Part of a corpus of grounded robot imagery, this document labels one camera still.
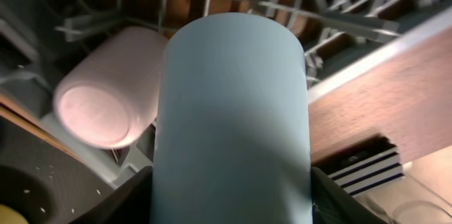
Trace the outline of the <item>blue cup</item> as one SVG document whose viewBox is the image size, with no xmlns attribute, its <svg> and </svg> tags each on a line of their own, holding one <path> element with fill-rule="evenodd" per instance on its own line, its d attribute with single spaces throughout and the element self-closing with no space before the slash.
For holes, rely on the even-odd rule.
<svg viewBox="0 0 452 224">
<path fill-rule="evenodd" d="M 274 20 L 222 13 L 168 42 L 153 223 L 311 223 L 307 82 L 299 40 Z"/>
</svg>

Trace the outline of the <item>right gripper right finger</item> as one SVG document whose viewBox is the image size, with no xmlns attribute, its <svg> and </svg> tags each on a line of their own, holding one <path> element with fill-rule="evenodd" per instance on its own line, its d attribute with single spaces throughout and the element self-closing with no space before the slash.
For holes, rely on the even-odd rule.
<svg viewBox="0 0 452 224">
<path fill-rule="evenodd" d="M 386 224 L 317 167 L 311 168 L 313 224 Z"/>
</svg>

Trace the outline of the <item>yellow bowl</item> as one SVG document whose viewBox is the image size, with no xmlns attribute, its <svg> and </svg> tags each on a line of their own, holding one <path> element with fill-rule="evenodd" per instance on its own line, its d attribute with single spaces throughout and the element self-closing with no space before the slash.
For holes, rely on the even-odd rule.
<svg viewBox="0 0 452 224">
<path fill-rule="evenodd" d="M 16 210 L 1 204 L 0 224 L 28 224 L 28 221 Z"/>
</svg>

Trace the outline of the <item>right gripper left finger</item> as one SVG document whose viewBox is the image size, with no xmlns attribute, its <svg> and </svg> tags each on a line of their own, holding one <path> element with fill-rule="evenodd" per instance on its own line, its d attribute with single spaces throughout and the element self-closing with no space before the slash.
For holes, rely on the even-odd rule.
<svg viewBox="0 0 452 224">
<path fill-rule="evenodd" d="M 152 167 L 147 166 L 70 224 L 149 224 Z"/>
</svg>

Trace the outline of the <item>pink cup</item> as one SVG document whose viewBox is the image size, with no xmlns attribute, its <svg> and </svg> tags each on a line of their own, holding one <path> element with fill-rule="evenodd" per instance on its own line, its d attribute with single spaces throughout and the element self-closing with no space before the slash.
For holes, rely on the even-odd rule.
<svg viewBox="0 0 452 224">
<path fill-rule="evenodd" d="M 63 127 L 97 148 L 131 145 L 157 117 L 168 39 L 131 26 L 103 42 L 54 91 Z"/>
</svg>

